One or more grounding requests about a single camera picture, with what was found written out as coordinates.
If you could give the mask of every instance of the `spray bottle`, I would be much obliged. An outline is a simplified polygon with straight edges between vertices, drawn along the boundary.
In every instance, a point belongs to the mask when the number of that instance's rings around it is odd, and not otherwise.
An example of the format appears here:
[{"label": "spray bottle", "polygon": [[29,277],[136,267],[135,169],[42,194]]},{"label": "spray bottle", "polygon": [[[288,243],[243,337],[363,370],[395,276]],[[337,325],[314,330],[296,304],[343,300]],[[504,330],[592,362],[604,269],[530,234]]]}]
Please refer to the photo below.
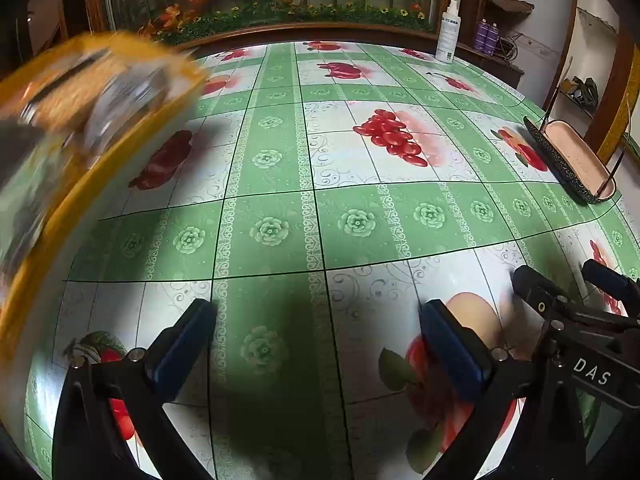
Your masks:
[{"label": "spray bottle", "polygon": [[447,12],[442,13],[440,22],[440,35],[436,48],[436,59],[445,63],[453,63],[460,32],[460,17],[458,16],[458,3],[452,0]]}]

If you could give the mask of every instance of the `metal bolt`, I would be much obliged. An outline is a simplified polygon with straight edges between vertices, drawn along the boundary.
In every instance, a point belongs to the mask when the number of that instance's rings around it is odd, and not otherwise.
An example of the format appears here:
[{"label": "metal bolt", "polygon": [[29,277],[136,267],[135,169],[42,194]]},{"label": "metal bolt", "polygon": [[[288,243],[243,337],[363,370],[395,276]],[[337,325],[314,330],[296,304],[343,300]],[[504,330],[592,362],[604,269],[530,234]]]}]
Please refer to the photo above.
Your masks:
[{"label": "metal bolt", "polygon": [[144,348],[134,348],[127,354],[129,361],[138,362],[145,356],[146,350]]},{"label": "metal bolt", "polygon": [[509,354],[504,348],[494,348],[493,350],[491,350],[491,357],[493,357],[498,362],[502,362],[507,360]]},{"label": "metal bolt", "polygon": [[71,358],[71,367],[76,369],[82,368],[85,362],[86,362],[86,359],[84,358],[83,355],[74,355]]}]

